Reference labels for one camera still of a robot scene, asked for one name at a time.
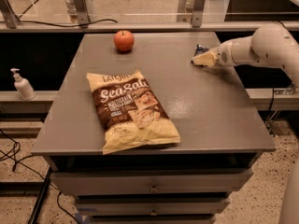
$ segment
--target cable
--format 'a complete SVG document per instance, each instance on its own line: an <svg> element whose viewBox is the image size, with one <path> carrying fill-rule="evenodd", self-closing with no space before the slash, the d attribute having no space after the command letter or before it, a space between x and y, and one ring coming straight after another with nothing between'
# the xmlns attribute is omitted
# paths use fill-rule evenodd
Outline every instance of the cable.
<svg viewBox="0 0 299 224"><path fill-rule="evenodd" d="M276 22L278 22L280 25L282 25L285 29L287 29L286 28L286 26L284 25L284 23L282 22L282 21L276 21Z"/></svg>
<svg viewBox="0 0 299 224"><path fill-rule="evenodd" d="M2 135L3 135L4 137L6 137L7 139L9 139L9 140L11 140L11 141L14 142L13 148L12 148L8 153L5 153L5 152L3 152L2 150L0 150L0 152L3 154L3 156L0 157L0 161L5 161L5 160L7 160L7 159L12 159L12 160L15 161L15 163L14 163L14 165L13 165L13 167L12 167L12 172L14 172L14 171L16 170L16 168L17 168L17 164L19 163L19 164L23 165L24 167L26 167L27 169L29 169L29 170L31 170L32 172L34 172L34 173L36 173L37 175L39 175L43 180L45 180L45 177L44 177L42 174L40 174L37 170L34 170L33 168L31 168L31 167L29 167L29 166L27 166L26 164L24 164L24 163L21 162L21 161L23 161L23 160L25 160L25 159L33 158L34 156L33 156L33 155L28 155L28 156L22 157L21 159L17 160L17 158L16 158L16 154L20 151L20 149L21 149L21 144L20 144L19 142L17 142L16 140L14 140L13 138L11 138L11 137L9 137L8 135L6 135L6 134L2 131L2 129L0 129L0 132L2 133ZM59 190L58 188L56 188L56 187L55 187L54 185L52 185L51 183L50 183L50 185L51 185L54 189ZM61 194L62 194L62 192L59 190L59 194L58 194L58 196L57 196L57 204L58 204L58 207L59 207L61 210L63 210L66 214L68 214L70 217L72 217L74 220L76 220L76 219L75 219L69 212L67 212L64 208L62 208L62 207L60 206L60 204L59 204L59 196L60 196Z"/></svg>
<svg viewBox="0 0 299 224"><path fill-rule="evenodd" d="M270 106L269 106L269 109L268 109L268 113L271 112L273 103L274 103L274 86L272 87L272 99L271 99L271 103L270 103Z"/></svg>
<svg viewBox="0 0 299 224"><path fill-rule="evenodd" d="M75 218L73 215L71 215L68 211L66 211L63 207L60 206L59 204L59 197L62 195L62 192L59 191L58 195L57 195L57 205L59 206L60 209L62 209L65 213L67 213L70 217L72 217L78 224L80 224Z"/></svg>
<svg viewBox="0 0 299 224"><path fill-rule="evenodd" d="M43 24L43 25L48 25L48 26L57 26L57 27L81 27L81 26L91 25L91 24L95 24L98 22L102 22L102 21L113 21L116 23L118 22L113 19L102 19L102 20L91 21L91 22L76 24L76 25L61 25L58 23L51 23L51 22L44 22L44 21L21 21L21 23L37 23L37 24Z"/></svg>
<svg viewBox="0 0 299 224"><path fill-rule="evenodd" d="M0 132L1 132L1 134L2 134L5 138L7 138L7 139L9 139L9 140L11 140L11 141L14 142L12 149L11 149L8 153L5 153L5 152L3 152L2 150L0 150L1 153L3 153L3 156L0 157L0 161L5 161L5 160L7 160L7 159L12 159L12 160L15 161L14 166L16 166L16 165L18 164L18 163L17 163L16 154L20 151L20 149L21 149L21 145L20 145L19 142L17 142L17 141L14 140L13 138L7 136L7 135L2 131L2 129L0 129Z"/></svg>

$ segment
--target apple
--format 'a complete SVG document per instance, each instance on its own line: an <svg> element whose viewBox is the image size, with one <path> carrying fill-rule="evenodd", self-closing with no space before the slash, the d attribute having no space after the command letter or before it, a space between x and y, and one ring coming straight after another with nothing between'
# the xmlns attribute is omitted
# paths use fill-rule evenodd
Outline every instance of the apple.
<svg viewBox="0 0 299 224"><path fill-rule="evenodd" d="M120 30L114 35L114 44L119 51L130 51L134 44L134 36L129 31Z"/></svg>

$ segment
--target sea salt chips bag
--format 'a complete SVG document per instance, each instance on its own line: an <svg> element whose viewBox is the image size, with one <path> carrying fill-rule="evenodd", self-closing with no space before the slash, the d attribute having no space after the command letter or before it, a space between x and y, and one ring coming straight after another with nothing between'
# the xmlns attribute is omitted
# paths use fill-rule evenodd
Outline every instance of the sea salt chips bag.
<svg viewBox="0 0 299 224"><path fill-rule="evenodd" d="M131 76L88 73L87 79L105 128L103 154L180 141L178 130L139 71Z"/></svg>

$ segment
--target white bottle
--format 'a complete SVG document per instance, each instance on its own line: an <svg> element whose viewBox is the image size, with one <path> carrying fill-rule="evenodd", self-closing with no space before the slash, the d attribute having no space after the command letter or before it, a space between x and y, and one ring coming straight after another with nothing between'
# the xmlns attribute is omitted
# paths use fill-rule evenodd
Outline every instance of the white bottle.
<svg viewBox="0 0 299 224"><path fill-rule="evenodd" d="M15 78L15 87L21 95L23 100L32 100L36 97L36 93L32 86L30 85L28 79L20 76L17 71L20 69L12 68L10 71L13 73L13 77Z"/></svg>

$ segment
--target gray table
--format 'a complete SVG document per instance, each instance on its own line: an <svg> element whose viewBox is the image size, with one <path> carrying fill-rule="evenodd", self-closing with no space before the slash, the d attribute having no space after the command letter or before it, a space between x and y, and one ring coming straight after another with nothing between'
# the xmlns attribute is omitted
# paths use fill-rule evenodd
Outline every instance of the gray table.
<svg viewBox="0 0 299 224"><path fill-rule="evenodd" d="M32 153L46 159L52 181L93 221L212 223L229 193L252 175L250 166L275 150L235 70L191 64L196 44L212 48L219 41L214 33L135 34L133 50L119 54L113 34L84 36ZM104 156L104 129L86 73L130 75L136 69L181 142Z"/></svg>

